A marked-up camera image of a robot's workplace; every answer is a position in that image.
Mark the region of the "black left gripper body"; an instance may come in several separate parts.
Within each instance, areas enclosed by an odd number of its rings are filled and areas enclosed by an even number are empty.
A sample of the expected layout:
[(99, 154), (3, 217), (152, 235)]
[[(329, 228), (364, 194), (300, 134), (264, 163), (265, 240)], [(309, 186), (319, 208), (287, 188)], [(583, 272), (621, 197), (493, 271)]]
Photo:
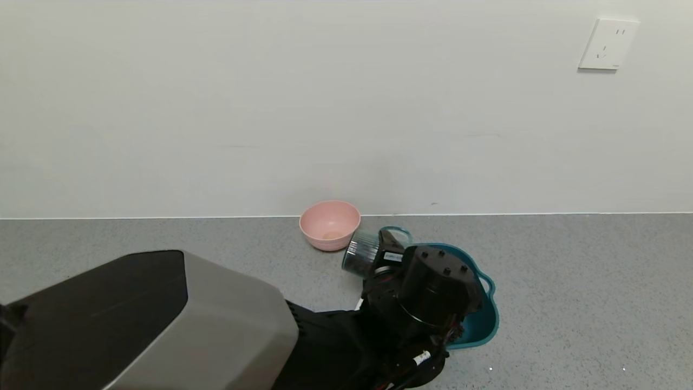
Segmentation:
[(399, 244), (380, 244), (372, 262), (372, 276), (392, 276), (401, 270), (405, 248)]

